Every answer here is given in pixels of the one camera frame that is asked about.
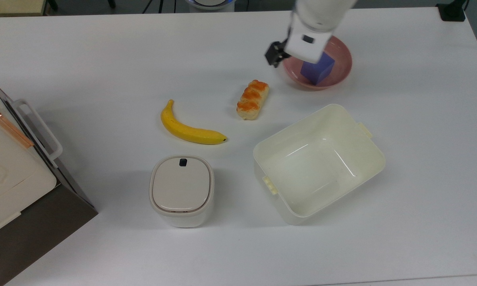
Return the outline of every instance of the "white plastic container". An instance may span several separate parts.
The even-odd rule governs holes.
[[[170,225],[193,228],[213,209],[214,177],[210,164],[190,155],[170,156],[157,163],[150,181],[153,209]]]
[[[289,224],[300,224],[385,167],[371,134],[331,104],[258,143],[256,176]]]

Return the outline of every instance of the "bread roll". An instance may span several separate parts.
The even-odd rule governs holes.
[[[240,101],[237,103],[237,114],[243,119],[254,120],[258,117],[260,109],[265,103],[270,88],[266,83],[253,80],[243,91]]]

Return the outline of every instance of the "purple block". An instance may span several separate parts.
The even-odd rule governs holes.
[[[320,58],[316,64],[303,62],[300,74],[307,78],[313,85],[317,85],[324,80],[332,71],[335,60],[326,53]]]

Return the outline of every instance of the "black cable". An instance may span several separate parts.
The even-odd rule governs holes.
[[[148,1],[148,4],[146,5],[144,11],[141,13],[141,14],[145,14],[146,12],[146,9],[148,9],[148,6],[150,6],[150,3],[152,2],[152,0]]]

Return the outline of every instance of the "banana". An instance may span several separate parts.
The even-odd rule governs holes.
[[[219,132],[194,128],[180,123],[173,115],[173,103],[173,99],[170,99],[160,113],[162,124],[171,134],[186,141],[207,145],[221,144],[227,140],[226,136]]]

